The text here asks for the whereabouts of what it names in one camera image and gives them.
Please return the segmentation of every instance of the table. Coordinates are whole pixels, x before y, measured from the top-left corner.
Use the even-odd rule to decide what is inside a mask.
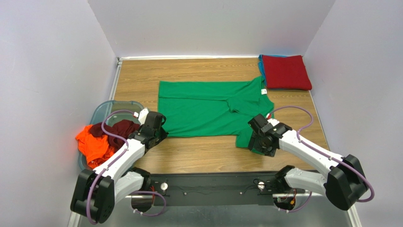
[[[115,100],[137,101],[156,111],[159,81],[247,81],[260,76],[257,58],[123,61]],[[328,149],[315,107],[308,91],[270,90],[275,107],[298,105],[314,115],[314,124],[304,130],[308,140]],[[276,112],[276,119],[298,129],[309,116],[298,109]],[[313,168],[298,157],[278,150],[275,157],[235,147],[235,136],[167,138],[135,164],[156,173],[209,173],[278,171],[286,165]]]

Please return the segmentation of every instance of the green fabric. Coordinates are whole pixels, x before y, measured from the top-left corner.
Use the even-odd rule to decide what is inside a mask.
[[[274,107],[261,94],[263,81],[161,81],[158,112],[166,116],[164,129],[169,137],[237,135],[236,146],[246,148],[252,135],[248,121]]]

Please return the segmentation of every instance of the gray floor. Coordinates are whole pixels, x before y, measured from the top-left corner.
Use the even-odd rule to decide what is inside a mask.
[[[153,207],[149,212],[158,212]],[[91,227],[86,217],[82,217],[80,227]],[[259,227],[351,227],[346,211],[335,208],[325,197],[315,196],[301,211],[285,214],[273,207],[215,206],[215,207],[168,207],[159,217],[142,217],[133,214],[130,199],[119,202],[103,224],[104,227],[215,227],[215,226],[259,226]]]

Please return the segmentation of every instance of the orange clothing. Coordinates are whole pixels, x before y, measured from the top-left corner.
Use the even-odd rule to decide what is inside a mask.
[[[94,137],[89,133],[92,125],[88,125],[76,136],[79,143],[79,151],[86,157],[87,164],[95,168],[115,153],[115,148],[108,143],[108,136]]]

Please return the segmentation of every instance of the white baseboard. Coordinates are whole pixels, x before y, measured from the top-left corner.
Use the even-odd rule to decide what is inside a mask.
[[[258,58],[259,55],[158,55],[121,57],[120,60],[163,60],[163,59],[217,59],[217,58]]]

